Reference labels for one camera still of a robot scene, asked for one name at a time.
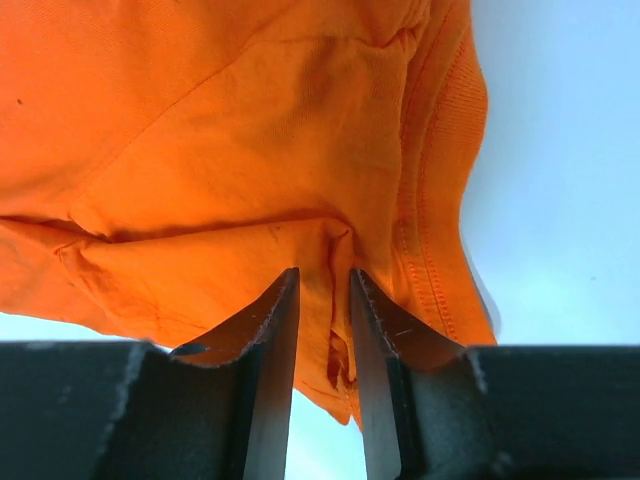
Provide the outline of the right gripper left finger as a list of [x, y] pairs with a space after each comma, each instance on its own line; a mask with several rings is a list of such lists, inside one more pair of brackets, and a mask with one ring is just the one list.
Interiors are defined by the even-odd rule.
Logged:
[[299, 319], [297, 269], [209, 332], [1, 345], [5, 479], [280, 479]]

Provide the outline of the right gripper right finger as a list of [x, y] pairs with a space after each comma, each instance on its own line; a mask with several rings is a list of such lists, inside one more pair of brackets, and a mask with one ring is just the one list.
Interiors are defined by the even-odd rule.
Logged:
[[635, 346], [462, 346], [351, 274], [371, 479], [635, 479]]

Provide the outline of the orange t shirt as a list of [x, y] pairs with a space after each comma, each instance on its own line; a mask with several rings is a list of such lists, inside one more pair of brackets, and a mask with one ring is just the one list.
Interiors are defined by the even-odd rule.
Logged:
[[5, 1], [1, 309], [181, 345], [300, 271], [296, 388], [359, 418], [349, 276], [494, 335], [459, 235], [467, 1]]

